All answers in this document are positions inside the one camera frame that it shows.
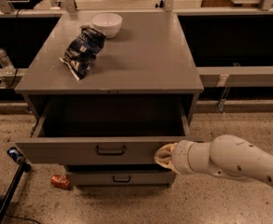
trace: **speckled floor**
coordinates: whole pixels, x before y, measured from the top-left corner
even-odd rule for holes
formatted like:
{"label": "speckled floor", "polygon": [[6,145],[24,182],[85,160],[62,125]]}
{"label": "speckled floor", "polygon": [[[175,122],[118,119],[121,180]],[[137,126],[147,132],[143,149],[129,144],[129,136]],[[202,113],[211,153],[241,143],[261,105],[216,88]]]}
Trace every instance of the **speckled floor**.
{"label": "speckled floor", "polygon": [[[29,137],[35,119],[22,104],[0,105],[0,195],[5,194],[18,165],[6,150]],[[197,106],[191,134],[209,141],[238,135],[273,154],[273,105]],[[179,175],[160,187],[57,189],[59,165],[32,165],[24,174],[7,212],[42,224],[99,223],[273,223],[273,188],[260,182],[239,183],[208,175]],[[5,217],[3,223],[34,223]]]}

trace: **black drawer handle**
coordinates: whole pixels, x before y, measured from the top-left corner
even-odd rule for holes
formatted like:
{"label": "black drawer handle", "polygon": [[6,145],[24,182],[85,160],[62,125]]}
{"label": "black drawer handle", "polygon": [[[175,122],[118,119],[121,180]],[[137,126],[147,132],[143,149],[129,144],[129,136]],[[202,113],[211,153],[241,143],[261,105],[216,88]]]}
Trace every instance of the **black drawer handle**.
{"label": "black drawer handle", "polygon": [[129,183],[131,180],[131,176],[128,176],[127,180],[125,179],[117,179],[115,176],[112,177],[114,183]]}
{"label": "black drawer handle", "polygon": [[122,147],[122,150],[118,153],[116,152],[102,152],[99,150],[99,146],[96,146],[96,154],[99,155],[99,156],[121,156],[125,153],[125,150],[126,150],[126,146],[123,146]]}

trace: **white bowl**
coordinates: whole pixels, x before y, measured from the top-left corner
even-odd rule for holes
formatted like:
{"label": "white bowl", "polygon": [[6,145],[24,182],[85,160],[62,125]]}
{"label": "white bowl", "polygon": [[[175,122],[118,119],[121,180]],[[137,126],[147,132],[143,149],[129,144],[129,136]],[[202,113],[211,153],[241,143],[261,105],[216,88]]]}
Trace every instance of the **white bowl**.
{"label": "white bowl", "polygon": [[114,13],[104,13],[92,19],[94,28],[103,32],[107,38],[114,37],[121,29],[122,17]]}

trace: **clear water bottle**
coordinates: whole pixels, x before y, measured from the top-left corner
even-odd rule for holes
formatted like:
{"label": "clear water bottle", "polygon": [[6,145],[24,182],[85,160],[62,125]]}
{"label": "clear water bottle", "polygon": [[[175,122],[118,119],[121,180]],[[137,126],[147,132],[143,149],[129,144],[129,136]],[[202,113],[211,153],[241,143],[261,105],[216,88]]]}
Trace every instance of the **clear water bottle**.
{"label": "clear water bottle", "polygon": [[0,64],[4,68],[7,74],[15,74],[15,68],[11,60],[8,58],[7,53],[4,49],[0,48]]}

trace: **robotic arm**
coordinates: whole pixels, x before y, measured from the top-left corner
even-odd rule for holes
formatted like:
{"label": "robotic arm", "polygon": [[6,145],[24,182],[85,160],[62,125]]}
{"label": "robotic arm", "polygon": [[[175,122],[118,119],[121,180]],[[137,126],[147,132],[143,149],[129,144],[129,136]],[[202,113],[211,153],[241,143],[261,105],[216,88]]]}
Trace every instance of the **robotic arm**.
{"label": "robotic arm", "polygon": [[154,158],[178,174],[208,174],[242,182],[256,179],[273,188],[273,156],[233,135],[219,136],[211,143],[182,140],[168,144]]}

